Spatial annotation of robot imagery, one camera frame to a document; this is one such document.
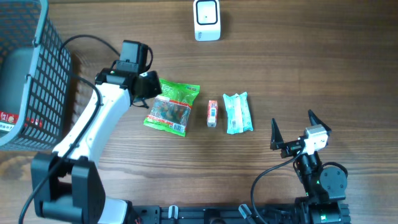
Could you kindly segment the small orange white box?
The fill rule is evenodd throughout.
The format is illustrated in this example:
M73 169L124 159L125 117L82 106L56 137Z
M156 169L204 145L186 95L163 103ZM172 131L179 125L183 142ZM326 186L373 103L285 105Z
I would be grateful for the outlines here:
M216 100L210 100L208 102L208 112L207 112L207 126L213 128L217 124L218 115L218 102Z

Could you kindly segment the green gummy candy bag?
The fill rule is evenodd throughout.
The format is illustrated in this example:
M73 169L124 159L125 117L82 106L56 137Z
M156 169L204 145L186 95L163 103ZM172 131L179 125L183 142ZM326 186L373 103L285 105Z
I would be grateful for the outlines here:
M193 102L200 93L200 86L160 79L160 87L162 93L155 97L144 125L185 137L188 119Z

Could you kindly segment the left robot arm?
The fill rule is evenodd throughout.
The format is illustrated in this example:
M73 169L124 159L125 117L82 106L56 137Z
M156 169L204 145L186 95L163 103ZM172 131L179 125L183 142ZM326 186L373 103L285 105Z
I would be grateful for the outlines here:
M141 223L129 200L106 196L98 163L114 127L131 106L148 108L147 99L161 94L157 72L150 70L152 49L141 42L124 40L122 50L94 82L76 79L93 94L74 127L50 154L32 160L33 191L19 222L31 203L35 214L68 223Z

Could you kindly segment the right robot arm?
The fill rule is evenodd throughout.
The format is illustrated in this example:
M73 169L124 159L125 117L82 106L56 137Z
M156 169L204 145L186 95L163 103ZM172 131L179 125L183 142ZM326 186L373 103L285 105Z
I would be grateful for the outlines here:
M271 149L281 150L281 157L293 157L293 168L306 196L293 204L273 205L268 213L275 214L276 223L350 223L345 190L348 170L337 162L323 163L318 152L328 145L331 128L312 110L308 111L310 126L303 136L285 142L276 120L271 122Z

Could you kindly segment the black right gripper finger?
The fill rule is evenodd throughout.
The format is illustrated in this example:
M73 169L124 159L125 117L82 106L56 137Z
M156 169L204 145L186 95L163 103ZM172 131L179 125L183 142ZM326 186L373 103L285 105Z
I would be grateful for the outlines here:
M312 110L308 110L308 117L312 126L322 125L328 134L331 133L331 128L327 126L321 119L319 119Z
M272 120L271 120L271 131L272 131L272 134L271 134L270 149L273 151L281 149L284 144L284 140L280 133L280 130L276 123L276 120L274 118L272 118Z

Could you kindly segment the red chocolate bar wrapper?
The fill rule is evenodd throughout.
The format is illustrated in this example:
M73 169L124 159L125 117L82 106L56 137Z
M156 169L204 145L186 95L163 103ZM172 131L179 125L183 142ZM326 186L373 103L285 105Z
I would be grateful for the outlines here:
M1 111L1 131L9 132L16 125L17 120L19 119L18 114L7 113ZM34 119L26 117L26 121L30 122L39 128L42 128L43 121L41 119Z

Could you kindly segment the mint green wipes packet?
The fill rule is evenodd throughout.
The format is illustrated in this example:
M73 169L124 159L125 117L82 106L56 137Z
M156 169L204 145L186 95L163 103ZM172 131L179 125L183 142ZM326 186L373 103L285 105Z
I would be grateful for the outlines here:
M223 95L226 114L228 117L227 133L238 134L253 131L251 113L248 105L248 93Z

